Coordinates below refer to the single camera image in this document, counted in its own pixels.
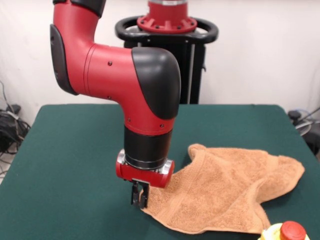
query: black stand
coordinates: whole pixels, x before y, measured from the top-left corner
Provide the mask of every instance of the black stand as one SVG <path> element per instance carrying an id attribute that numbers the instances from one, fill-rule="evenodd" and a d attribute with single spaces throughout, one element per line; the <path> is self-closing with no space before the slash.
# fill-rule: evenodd
<path id="1" fill-rule="evenodd" d="M 180 67 L 180 103 L 198 104 L 202 69 L 205 69 L 205 44 L 217 39 L 219 30 L 216 25 L 196 18 L 197 27 L 206 30 L 206 33 L 193 31 L 184 34 L 160 34 L 141 30 L 137 27 L 137 19 L 138 16 L 125 18 L 115 26 L 117 36 L 124 40 L 124 47 L 156 47 L 170 51 Z"/>

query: black joint cover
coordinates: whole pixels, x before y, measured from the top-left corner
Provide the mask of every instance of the black joint cover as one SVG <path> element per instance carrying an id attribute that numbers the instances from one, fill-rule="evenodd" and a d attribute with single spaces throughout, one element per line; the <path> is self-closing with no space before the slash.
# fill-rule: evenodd
<path id="1" fill-rule="evenodd" d="M 67 93 L 78 95 L 69 82 L 64 41 L 53 24 L 50 25 L 50 43 L 54 75 L 59 87 Z"/>
<path id="2" fill-rule="evenodd" d="M 94 12 L 99 18 L 102 17 L 106 4 L 106 0 L 71 0 L 71 2 Z"/>
<path id="3" fill-rule="evenodd" d="M 172 131 L 147 136 L 124 129 L 125 160 L 138 169 L 158 169 L 166 163 Z"/>
<path id="4" fill-rule="evenodd" d="M 53 4 L 65 3 L 67 0 L 53 0 Z"/>
<path id="5" fill-rule="evenodd" d="M 181 93 L 175 56 L 162 48 L 134 47 L 132 59 L 144 99 L 153 114 L 165 120 L 175 118 Z"/>

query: red bottle cap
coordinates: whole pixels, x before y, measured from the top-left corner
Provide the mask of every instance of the red bottle cap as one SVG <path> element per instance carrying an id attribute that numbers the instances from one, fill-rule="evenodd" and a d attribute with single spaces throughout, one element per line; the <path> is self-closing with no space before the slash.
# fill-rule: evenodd
<path id="1" fill-rule="evenodd" d="M 305 240 L 307 232 L 303 226 L 295 221 L 286 221 L 280 229 L 281 240 Z"/>

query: table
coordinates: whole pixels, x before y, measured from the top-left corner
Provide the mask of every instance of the table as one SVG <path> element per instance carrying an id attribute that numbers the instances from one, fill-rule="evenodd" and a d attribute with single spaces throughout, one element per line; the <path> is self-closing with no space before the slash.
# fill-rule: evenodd
<path id="1" fill-rule="evenodd" d="M 320 166 L 282 108 L 276 105 L 182 105 L 169 157 L 175 171 L 187 148 L 262 149 L 296 158 L 305 167 L 297 187 L 263 204 L 272 223 L 300 222 L 320 236 Z M 130 205 L 131 184 L 116 177 L 123 147 L 118 105 L 70 104 L 41 108 L 0 186 L 4 240 L 256 240 L 258 235 L 206 232 L 186 235 L 163 227 Z"/>

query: towel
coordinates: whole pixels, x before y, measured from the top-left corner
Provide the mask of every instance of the towel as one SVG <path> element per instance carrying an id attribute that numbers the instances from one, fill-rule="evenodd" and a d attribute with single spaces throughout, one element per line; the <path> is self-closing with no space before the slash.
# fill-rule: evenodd
<path id="1" fill-rule="evenodd" d="M 188 148 L 191 163 L 166 188 L 150 187 L 143 211 L 185 234 L 260 234 L 270 227 L 261 203 L 290 192 L 305 169 L 297 160 L 263 150 Z"/>

